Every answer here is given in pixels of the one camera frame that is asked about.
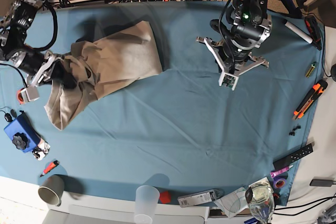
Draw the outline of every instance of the red box cutter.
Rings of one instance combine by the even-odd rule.
[[[303,101],[294,111],[293,120],[300,119],[304,116],[306,111],[313,105],[313,103],[322,95],[327,88],[328,83],[326,81],[319,80],[306,94]]]

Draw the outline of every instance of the black remote control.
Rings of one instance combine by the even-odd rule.
[[[295,161],[307,156],[308,154],[313,152],[313,146],[312,144],[308,144],[305,147],[301,148],[300,150],[293,152],[289,154],[286,157],[283,157],[282,159],[279,159],[273,163],[275,170],[280,170],[282,168],[285,168],[286,166],[289,166],[291,163],[294,163]]]

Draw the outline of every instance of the clear plastic cup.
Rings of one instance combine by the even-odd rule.
[[[135,196],[134,222],[152,224],[160,193],[152,186],[140,186]]]

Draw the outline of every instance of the black knob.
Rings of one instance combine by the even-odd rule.
[[[16,133],[13,136],[12,143],[18,150],[24,150],[27,147],[28,138],[23,133]]]

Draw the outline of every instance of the blue device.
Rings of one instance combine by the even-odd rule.
[[[35,133],[35,130],[27,122],[25,114],[19,115],[14,121],[4,128],[5,133],[23,153],[32,152],[38,148],[40,138]]]

